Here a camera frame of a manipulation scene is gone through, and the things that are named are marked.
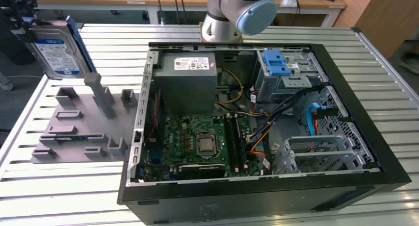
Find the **white table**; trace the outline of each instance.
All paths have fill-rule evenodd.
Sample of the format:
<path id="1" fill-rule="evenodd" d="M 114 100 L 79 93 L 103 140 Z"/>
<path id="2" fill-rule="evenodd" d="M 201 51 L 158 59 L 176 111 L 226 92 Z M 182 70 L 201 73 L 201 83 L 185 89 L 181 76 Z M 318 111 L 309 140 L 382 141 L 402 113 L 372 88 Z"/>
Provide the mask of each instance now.
<path id="1" fill-rule="evenodd" d="M 79 34 L 110 91 L 140 91 L 148 42 L 198 41 L 197 26 L 85 25 Z M 417 225 L 419 99 L 362 34 L 341 28 L 270 27 L 262 34 L 244 36 L 244 41 L 324 44 L 413 182 L 340 211 L 193 225 Z M 73 86 L 77 93 L 90 93 L 81 79 L 47 81 L 43 77 L 0 149 L 0 225 L 141 225 L 126 207 L 115 204 L 122 162 L 29 162 L 61 85 Z"/>

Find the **power supply label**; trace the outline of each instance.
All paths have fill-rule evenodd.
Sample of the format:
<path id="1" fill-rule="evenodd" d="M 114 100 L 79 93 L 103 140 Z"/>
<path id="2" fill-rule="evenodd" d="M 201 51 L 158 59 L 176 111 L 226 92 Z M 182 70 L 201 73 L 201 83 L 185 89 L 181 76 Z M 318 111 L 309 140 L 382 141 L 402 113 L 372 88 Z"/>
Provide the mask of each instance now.
<path id="1" fill-rule="evenodd" d="M 208 58 L 176 58 L 174 70 L 209 70 Z"/>
<path id="2" fill-rule="evenodd" d="M 79 69 L 67 54 L 66 44 L 61 39 L 37 39 L 34 43 L 50 69 L 62 75 L 75 75 Z"/>

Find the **yellow cable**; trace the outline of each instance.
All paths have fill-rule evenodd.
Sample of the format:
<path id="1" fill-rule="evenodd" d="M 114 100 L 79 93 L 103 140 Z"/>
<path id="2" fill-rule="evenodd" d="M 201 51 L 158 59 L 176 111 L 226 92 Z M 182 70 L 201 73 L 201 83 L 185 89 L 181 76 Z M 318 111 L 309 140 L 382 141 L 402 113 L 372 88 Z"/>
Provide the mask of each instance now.
<path id="1" fill-rule="evenodd" d="M 240 93 L 238 93 L 238 96 L 234 99 L 226 100 L 226 101 L 214 101 L 214 103 L 230 103 L 230 102 L 237 101 L 241 98 L 242 86 L 241 86 L 241 82 L 240 82 L 238 78 L 230 73 L 230 71 L 228 71 L 226 69 L 221 69 L 221 70 L 225 71 L 234 78 L 234 80 L 237 81 L 237 83 L 240 85 Z"/>

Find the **motherboard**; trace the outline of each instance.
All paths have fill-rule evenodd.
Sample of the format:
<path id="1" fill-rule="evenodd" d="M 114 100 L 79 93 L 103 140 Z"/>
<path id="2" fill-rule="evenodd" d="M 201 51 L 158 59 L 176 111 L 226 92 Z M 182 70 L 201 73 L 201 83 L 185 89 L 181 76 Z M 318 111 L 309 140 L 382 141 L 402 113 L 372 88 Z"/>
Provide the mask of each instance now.
<path id="1" fill-rule="evenodd" d="M 168 167 L 154 175 L 157 181 L 258 175 L 257 158 L 245 154 L 249 132 L 241 115 L 166 117 L 162 152 L 149 153 L 150 161 L 161 155 L 161 166 Z"/>

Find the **floor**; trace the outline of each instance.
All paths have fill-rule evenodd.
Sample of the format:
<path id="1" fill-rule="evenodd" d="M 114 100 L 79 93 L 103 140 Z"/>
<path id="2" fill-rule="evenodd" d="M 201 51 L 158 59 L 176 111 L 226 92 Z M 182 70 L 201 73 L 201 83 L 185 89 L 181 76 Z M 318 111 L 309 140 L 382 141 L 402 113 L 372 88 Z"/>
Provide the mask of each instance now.
<path id="1" fill-rule="evenodd" d="M 37 11 L 37 16 L 41 19 L 51 20 L 59 16 L 70 15 L 78 23 L 95 23 L 95 24 L 146 24 L 148 20 L 142 19 L 141 11 L 118 11 L 113 15 L 109 11 Z M 202 12 L 186 12 L 186 23 L 198 24 L 204 19 Z M 165 12 L 165 23 L 176 24 L 174 12 Z M 400 55 L 408 46 L 401 46 L 394 55 L 388 60 L 394 67 L 398 74 L 402 76 L 406 83 L 410 85 L 416 93 L 419 92 L 419 75 L 410 73 L 398 66 Z M 0 91 L 0 129 L 11 129 L 18 115 L 25 107 L 31 92 L 39 81 L 38 77 L 14 77 L 18 75 L 41 76 L 42 68 L 37 63 L 25 66 L 15 66 L 0 53 L 0 72 L 9 78 L 14 84 L 14 89 L 9 92 Z M 6 133 L 0 132 L 0 145 L 3 143 Z"/>

